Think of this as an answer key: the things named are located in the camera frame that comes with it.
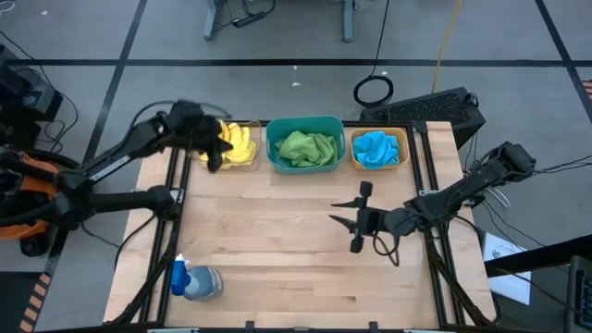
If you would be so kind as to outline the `black equipment box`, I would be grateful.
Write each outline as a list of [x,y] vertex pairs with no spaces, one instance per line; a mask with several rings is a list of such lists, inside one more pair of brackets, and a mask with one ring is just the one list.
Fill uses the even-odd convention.
[[52,122],[63,102],[33,68],[11,63],[18,58],[0,43],[0,145],[33,148],[41,132],[39,122]]

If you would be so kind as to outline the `grey keypad device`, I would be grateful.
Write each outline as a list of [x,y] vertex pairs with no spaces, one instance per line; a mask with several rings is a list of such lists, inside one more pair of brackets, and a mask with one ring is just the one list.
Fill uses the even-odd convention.
[[565,333],[592,333],[592,261],[573,256],[570,262]]

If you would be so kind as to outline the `teal plastic basket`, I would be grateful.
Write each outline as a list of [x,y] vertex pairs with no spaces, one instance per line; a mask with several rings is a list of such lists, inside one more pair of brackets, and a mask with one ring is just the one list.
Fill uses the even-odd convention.
[[[294,166],[289,159],[279,155],[276,143],[287,139],[299,130],[303,134],[320,133],[336,140],[337,160],[328,166]],[[265,128],[265,151],[267,159],[279,174],[297,175],[331,172],[337,169],[347,153],[345,131],[342,121],[333,116],[284,117],[271,120]]]

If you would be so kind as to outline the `black power strip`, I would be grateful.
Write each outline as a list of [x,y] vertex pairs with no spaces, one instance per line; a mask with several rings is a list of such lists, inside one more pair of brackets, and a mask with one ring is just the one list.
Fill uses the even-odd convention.
[[264,19],[266,15],[266,12],[261,11],[255,14],[247,15],[245,18],[235,18],[232,20],[232,25],[236,28],[242,28],[252,23],[255,23],[256,21]]

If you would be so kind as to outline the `blue spray bottle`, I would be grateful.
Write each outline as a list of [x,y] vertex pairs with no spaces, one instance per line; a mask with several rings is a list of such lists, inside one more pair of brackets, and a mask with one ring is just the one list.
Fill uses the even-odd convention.
[[188,266],[179,253],[173,262],[170,290],[188,301],[205,302],[223,293],[224,282],[217,269],[207,265]]

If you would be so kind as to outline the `black metal beam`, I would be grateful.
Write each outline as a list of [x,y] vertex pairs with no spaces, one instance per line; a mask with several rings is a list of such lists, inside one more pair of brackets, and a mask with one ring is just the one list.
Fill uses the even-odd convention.
[[567,265],[573,256],[581,256],[592,261],[592,234],[487,261],[485,269],[487,276],[493,278]]

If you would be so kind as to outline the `green microfiber towel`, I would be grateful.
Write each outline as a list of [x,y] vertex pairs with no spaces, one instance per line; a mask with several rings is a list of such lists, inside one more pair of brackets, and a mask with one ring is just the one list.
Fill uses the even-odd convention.
[[280,157],[288,159],[293,167],[317,166],[321,153],[317,146],[317,135],[293,131],[286,139],[275,143]]
[[300,162],[301,167],[323,167],[337,161],[337,143],[333,136],[309,133],[305,137],[305,157]]

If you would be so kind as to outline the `black aluminium rig frame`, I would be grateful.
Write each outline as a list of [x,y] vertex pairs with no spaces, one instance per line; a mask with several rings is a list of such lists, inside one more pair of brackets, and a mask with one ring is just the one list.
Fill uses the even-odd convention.
[[177,249],[190,265],[210,265],[224,279],[223,294],[190,302],[154,287],[142,319],[167,327],[436,328],[439,315],[455,319],[448,291],[436,305],[425,239],[401,240],[399,265],[370,243],[350,250],[340,217],[362,181],[374,185],[369,203],[392,209],[419,189],[441,189],[461,177],[451,126],[430,122],[413,132],[409,162],[364,171],[345,159],[334,171],[277,173],[265,157],[252,170],[217,174],[171,153],[142,162],[137,182],[147,188],[173,174],[185,190]]

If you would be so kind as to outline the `yellow microfiber towel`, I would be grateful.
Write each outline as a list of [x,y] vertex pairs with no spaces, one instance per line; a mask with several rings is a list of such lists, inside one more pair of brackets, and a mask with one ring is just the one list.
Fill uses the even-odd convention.
[[[230,141],[232,139],[238,139],[238,138],[241,138],[244,140],[252,140],[251,131],[246,126],[241,126],[238,123],[225,123],[225,122],[221,122],[221,126],[222,126],[222,133],[219,135],[219,137],[226,142],[230,143]],[[222,157],[223,157],[223,163],[222,163],[222,168],[223,168],[223,166],[225,164],[225,153],[222,154]]]
[[238,138],[232,139],[230,143],[233,149],[225,153],[224,169],[249,166],[253,163],[256,153],[255,142]]

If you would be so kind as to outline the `black mesh computer case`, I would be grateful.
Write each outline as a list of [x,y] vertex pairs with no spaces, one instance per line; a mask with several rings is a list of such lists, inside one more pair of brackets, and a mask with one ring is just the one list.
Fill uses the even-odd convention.
[[366,108],[361,121],[385,124],[404,121],[449,122],[458,149],[486,124],[477,96],[464,87],[415,97],[396,103]]

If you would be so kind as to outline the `blue microfiber towel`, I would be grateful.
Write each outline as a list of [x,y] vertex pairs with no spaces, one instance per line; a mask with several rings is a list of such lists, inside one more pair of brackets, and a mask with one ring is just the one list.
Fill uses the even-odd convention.
[[371,148],[372,148],[373,139],[380,132],[384,132],[384,131],[367,132],[364,135],[357,136],[352,140],[352,152],[353,152],[354,159],[366,169],[384,168],[384,166],[380,167],[380,166],[373,165],[371,162],[369,162],[369,157],[368,157],[368,154],[370,153]]
[[400,147],[395,136],[380,132],[373,139],[369,162],[376,167],[397,165],[399,163]]

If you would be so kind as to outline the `orange black floor machine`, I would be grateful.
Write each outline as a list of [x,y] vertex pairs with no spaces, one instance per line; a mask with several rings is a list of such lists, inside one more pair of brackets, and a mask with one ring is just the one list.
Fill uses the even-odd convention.
[[29,257],[47,251],[50,224],[32,213],[55,199],[57,188],[50,176],[57,173],[48,162],[0,146],[0,241],[19,241],[20,251]]

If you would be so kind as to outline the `grey desk leg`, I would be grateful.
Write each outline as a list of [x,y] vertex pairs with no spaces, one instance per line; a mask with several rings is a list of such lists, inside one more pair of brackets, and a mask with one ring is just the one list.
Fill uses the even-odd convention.
[[355,10],[355,0],[342,0],[342,4],[342,40],[345,43],[350,43],[353,39],[353,14]]
[[211,41],[214,37],[216,16],[219,9],[222,7],[222,0],[206,0],[206,4],[207,8],[203,27],[203,38],[206,41]]

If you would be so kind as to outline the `white paper sheet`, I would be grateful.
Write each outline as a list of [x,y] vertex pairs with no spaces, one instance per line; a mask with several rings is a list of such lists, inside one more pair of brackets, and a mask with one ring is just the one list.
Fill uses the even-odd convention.
[[[482,254],[484,262],[489,262],[494,259],[499,259],[504,256],[522,253],[525,248],[515,245],[508,240],[499,238],[493,234],[485,233],[482,246]],[[490,277],[489,287],[492,292],[506,297],[510,300],[519,302],[524,305],[530,304],[531,280],[532,272],[527,271],[519,273],[518,277],[508,275],[499,277]]]

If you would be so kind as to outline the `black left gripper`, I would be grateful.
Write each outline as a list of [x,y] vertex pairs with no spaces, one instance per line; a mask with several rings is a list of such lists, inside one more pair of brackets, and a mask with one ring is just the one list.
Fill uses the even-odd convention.
[[197,151],[207,156],[207,168],[216,173],[222,166],[222,154],[234,146],[222,140],[221,124],[212,115],[207,115],[202,106],[188,100],[178,100],[166,118],[169,134],[166,144],[171,147]]

